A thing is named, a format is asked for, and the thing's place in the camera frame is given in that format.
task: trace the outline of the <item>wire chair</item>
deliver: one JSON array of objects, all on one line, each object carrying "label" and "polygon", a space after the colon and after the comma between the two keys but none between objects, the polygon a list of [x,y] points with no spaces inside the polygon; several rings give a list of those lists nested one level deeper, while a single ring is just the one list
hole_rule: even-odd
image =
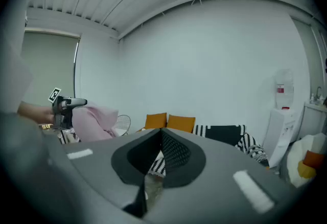
[{"label": "wire chair", "polygon": [[131,126],[131,118],[129,116],[127,116],[127,115],[118,116],[117,122],[116,122],[116,128],[126,130],[126,132],[123,135],[125,135],[125,134],[128,135],[127,132],[129,130],[130,126]]}]

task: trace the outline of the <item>water bottle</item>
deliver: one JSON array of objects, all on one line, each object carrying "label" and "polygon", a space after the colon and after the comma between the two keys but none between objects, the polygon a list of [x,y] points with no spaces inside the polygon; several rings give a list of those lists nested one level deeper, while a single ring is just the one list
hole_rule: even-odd
[{"label": "water bottle", "polygon": [[275,75],[275,82],[277,109],[290,109],[294,96],[293,72],[291,70],[278,71]]}]

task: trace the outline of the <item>window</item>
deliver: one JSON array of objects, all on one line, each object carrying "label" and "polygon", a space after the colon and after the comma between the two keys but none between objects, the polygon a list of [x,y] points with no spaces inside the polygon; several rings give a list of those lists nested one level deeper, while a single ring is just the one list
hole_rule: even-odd
[{"label": "window", "polygon": [[21,57],[33,74],[23,100],[49,106],[48,97],[55,87],[61,95],[74,96],[74,58],[78,38],[26,32]]}]

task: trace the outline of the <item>hand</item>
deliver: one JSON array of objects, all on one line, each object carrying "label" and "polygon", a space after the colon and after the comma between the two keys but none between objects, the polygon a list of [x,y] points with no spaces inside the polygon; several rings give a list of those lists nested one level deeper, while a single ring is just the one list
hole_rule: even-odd
[{"label": "hand", "polygon": [[50,107],[36,107],[37,123],[39,124],[54,124],[55,115]]},{"label": "hand", "polygon": [[54,124],[55,115],[51,107],[41,107],[22,102],[18,114],[34,120],[38,124]]}]

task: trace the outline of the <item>pink fabric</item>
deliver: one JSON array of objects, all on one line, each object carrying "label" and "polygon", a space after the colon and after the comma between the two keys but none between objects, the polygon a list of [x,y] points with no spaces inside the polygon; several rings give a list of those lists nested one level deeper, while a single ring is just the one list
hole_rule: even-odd
[{"label": "pink fabric", "polygon": [[114,126],[118,110],[98,107],[92,103],[73,109],[73,128],[82,142],[119,137]]}]

